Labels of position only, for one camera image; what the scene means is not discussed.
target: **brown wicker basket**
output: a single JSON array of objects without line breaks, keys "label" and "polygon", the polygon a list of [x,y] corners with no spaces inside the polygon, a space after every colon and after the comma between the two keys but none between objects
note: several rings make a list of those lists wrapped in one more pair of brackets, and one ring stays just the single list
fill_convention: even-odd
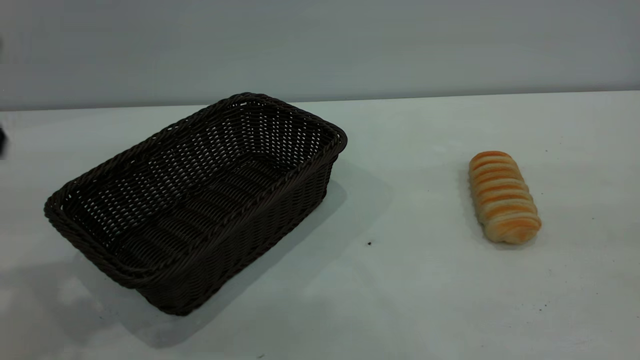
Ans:
[{"label": "brown wicker basket", "polygon": [[346,143],[315,115],[238,94],[70,181],[44,211],[114,281],[186,315],[320,204]]}]

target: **wicker basket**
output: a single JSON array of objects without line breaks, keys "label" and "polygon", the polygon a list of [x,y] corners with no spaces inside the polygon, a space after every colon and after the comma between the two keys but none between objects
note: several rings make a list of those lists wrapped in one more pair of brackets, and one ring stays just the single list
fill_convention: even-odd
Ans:
[{"label": "wicker basket", "polygon": [[186,315],[320,204],[346,143],[315,115],[239,94],[67,183],[44,211],[114,281]]}]

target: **basket rim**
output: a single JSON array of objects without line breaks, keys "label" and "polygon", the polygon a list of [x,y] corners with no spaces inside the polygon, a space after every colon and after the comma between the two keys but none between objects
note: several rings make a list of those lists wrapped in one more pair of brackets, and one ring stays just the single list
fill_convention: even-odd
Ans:
[{"label": "basket rim", "polygon": [[[174,141],[176,141],[175,138],[172,139],[172,135],[175,134],[172,131],[173,128],[184,125],[191,119],[203,115],[203,113],[214,113],[227,106],[242,102],[243,100],[258,100],[259,102],[275,105],[283,110],[294,111],[302,117],[305,117],[306,121],[314,122],[326,131],[333,133],[333,140],[315,153],[310,159],[286,173],[285,176],[274,182],[269,188],[261,192],[242,208],[235,209],[225,215],[221,222],[207,234],[193,241],[184,251],[177,252],[173,256],[149,268],[135,268],[125,265],[114,255],[111,255],[103,245],[95,241],[95,238],[87,233],[83,227],[76,224],[63,209],[62,199],[65,199],[73,193],[78,186],[96,181],[96,179],[108,179],[109,174],[113,173],[113,170],[121,172],[128,171],[132,167],[134,168],[136,164],[131,163],[131,158],[142,157],[139,163],[144,162],[144,158],[146,157],[144,150],[152,145],[157,146],[159,143],[162,143],[163,147],[173,145]],[[304,180],[313,170],[337,156],[344,150],[347,140],[347,136],[341,128],[323,120],[317,115],[313,115],[286,102],[264,94],[254,94],[250,92],[236,94],[229,98],[222,99],[213,105],[206,106],[194,114],[164,127],[146,140],[67,182],[47,199],[44,208],[45,216],[74,247],[80,250],[103,272],[106,272],[114,280],[126,287],[141,286],[149,282],[160,281],[162,276],[167,273],[164,271],[166,269],[173,268],[174,271],[171,271],[171,273],[174,274],[176,271],[185,268],[194,257],[198,257],[211,247],[216,246],[222,239],[236,230],[239,225],[243,224],[245,220],[250,219],[257,212],[267,208],[291,187],[297,185],[301,180]]]}]

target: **woven basket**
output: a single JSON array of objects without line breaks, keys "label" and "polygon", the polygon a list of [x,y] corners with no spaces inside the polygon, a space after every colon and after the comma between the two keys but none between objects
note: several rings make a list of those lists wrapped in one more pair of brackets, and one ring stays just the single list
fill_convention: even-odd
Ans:
[{"label": "woven basket", "polygon": [[114,281],[186,315],[320,204],[346,143],[315,115],[239,94],[67,183],[44,211]]}]

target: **orange striped bread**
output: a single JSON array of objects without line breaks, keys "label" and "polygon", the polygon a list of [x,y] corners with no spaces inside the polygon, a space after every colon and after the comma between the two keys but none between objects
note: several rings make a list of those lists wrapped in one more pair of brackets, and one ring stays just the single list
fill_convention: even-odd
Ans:
[{"label": "orange striped bread", "polygon": [[471,195],[484,233],[494,242],[525,243],[542,222],[518,164],[504,152],[485,151],[469,163]]}]

